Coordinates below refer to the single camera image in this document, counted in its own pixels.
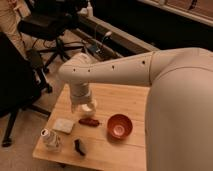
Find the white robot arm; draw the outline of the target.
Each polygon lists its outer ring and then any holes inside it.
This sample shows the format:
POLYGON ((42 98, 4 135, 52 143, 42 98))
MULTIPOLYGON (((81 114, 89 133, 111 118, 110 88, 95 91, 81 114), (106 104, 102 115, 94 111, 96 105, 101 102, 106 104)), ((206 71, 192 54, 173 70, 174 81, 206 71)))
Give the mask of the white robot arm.
POLYGON ((78 53, 59 75, 76 105, 92 100, 91 83, 147 87, 147 171, 213 171, 213 52, 178 48, 103 62, 78 53))

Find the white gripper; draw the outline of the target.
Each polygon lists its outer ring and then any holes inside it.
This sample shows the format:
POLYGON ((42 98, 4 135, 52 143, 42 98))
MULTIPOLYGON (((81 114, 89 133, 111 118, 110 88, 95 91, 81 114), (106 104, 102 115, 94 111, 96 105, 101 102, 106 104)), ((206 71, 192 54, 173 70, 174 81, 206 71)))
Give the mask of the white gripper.
POLYGON ((96 112, 97 101, 91 93, 83 96, 70 95, 71 111, 75 113, 80 110, 84 115, 94 115, 96 112))

